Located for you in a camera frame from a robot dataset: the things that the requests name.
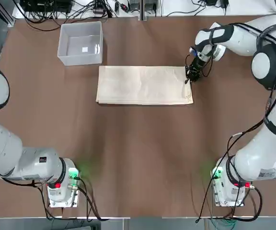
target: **beige cloth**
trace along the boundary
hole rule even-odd
[[[100,104],[172,105],[193,103],[184,67],[100,66]]]

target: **table surface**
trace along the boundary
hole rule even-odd
[[[87,5],[92,0],[76,0],[73,5],[72,12],[69,15],[74,14],[76,11],[80,11],[82,9],[82,5]],[[115,10],[115,1],[107,0],[108,4],[111,6],[112,10]],[[127,5],[127,0],[119,0],[120,3]],[[188,16],[194,15],[199,12],[203,7],[200,7],[199,10],[195,11],[199,6],[194,4],[198,3],[198,0],[160,0],[158,1],[158,10],[157,16],[162,15],[167,16],[171,12],[175,12],[173,16]],[[276,3],[275,0],[229,0],[229,5],[227,7],[226,12],[222,8],[217,8],[214,6],[207,6],[204,10],[198,13],[198,15],[268,15],[276,13]],[[23,18],[23,15],[18,11],[16,7],[14,7],[12,15],[15,18]],[[119,11],[116,13],[118,17],[137,17],[139,16],[139,12],[130,12],[126,13],[124,11]],[[85,12],[81,18],[93,17],[94,14],[92,10]],[[146,13],[146,16],[154,17],[155,13],[150,11]],[[63,13],[58,13],[58,18],[63,19],[66,16]]]
[[[198,30],[253,17],[172,17],[139,22],[103,21],[103,65],[183,66]],[[42,28],[53,27],[52,22]],[[11,98],[0,124],[25,146],[54,147],[91,180],[103,217],[196,217],[210,170],[229,136],[255,124],[269,92],[252,77],[251,57],[230,51],[208,78],[192,85],[185,106],[119,106],[95,102],[97,65],[65,67],[57,58],[59,31],[34,31],[24,21],[10,29],[0,58]],[[232,153],[253,133],[241,139]],[[254,183],[263,194],[262,216],[276,216],[276,179]],[[211,193],[203,216],[209,216]],[[252,216],[248,199],[236,211]],[[224,215],[226,208],[215,208]],[[60,209],[54,209],[56,215]],[[85,200],[65,216],[85,216]],[[36,189],[0,180],[0,217],[43,217]]]

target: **transparent plastic box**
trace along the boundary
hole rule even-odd
[[[101,64],[102,23],[63,24],[60,29],[57,57],[65,66]]]

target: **white shelf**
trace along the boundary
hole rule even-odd
[[[87,5],[92,0],[76,0],[77,3],[81,5]],[[110,7],[114,10],[115,9],[115,1],[114,0],[107,0]],[[127,0],[119,0],[120,3],[127,4]],[[72,11],[69,15],[76,15],[75,11],[79,11],[82,9],[82,6],[79,4],[74,3],[72,7]],[[199,6],[194,5],[191,0],[161,0],[162,5],[162,15],[166,16],[171,12],[178,12],[173,13],[171,16],[188,16],[188,15],[194,15],[199,10],[203,9],[203,7],[200,7],[199,10],[192,12],[192,13],[179,13],[179,12],[191,12],[197,9]],[[158,10],[157,10],[157,16],[161,15],[161,5],[158,4]],[[276,13],[276,4],[275,0],[229,0],[229,5],[227,7],[226,15],[268,15],[268,14],[274,14]],[[64,13],[57,13],[57,17],[59,19],[65,19],[66,15]],[[24,16],[20,13],[20,11],[15,6],[12,13],[13,17],[17,19],[23,19]],[[204,10],[202,10],[198,15],[204,15],[204,16],[220,16],[224,15],[224,10],[222,8],[217,8],[214,6],[207,6]],[[32,18],[29,13],[26,13],[26,16],[28,18]],[[79,15],[78,17],[75,17],[77,19],[79,18],[88,18],[95,16],[92,10],[89,10],[85,12],[82,15]],[[118,17],[137,17],[139,16],[139,12],[130,12],[126,13],[123,10],[119,10],[119,13],[117,13]],[[155,16],[154,12],[146,13],[146,16]]]

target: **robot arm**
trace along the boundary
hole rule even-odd
[[[9,100],[9,84],[0,71],[0,109]],[[70,159],[52,148],[26,148],[12,132],[0,125],[0,178],[12,181],[39,180],[47,184],[51,207],[76,207],[78,170]]]
[[[276,30],[269,29],[276,28],[276,15],[262,17],[246,24],[266,31],[276,38]],[[212,58],[218,61],[227,48],[241,56],[253,56],[251,68],[255,79],[267,90],[276,90],[276,44],[260,37],[260,33],[234,24],[220,26],[214,23],[209,30],[199,31],[195,46],[190,49],[195,58],[192,64],[186,67],[187,80],[198,80],[201,69],[209,60]],[[220,173],[213,180],[216,206],[234,206],[235,202],[241,203],[244,187],[240,188],[237,196],[239,188],[235,184],[238,181],[244,183],[276,178],[276,104],[250,143],[240,149],[232,159],[223,159],[219,168]]]

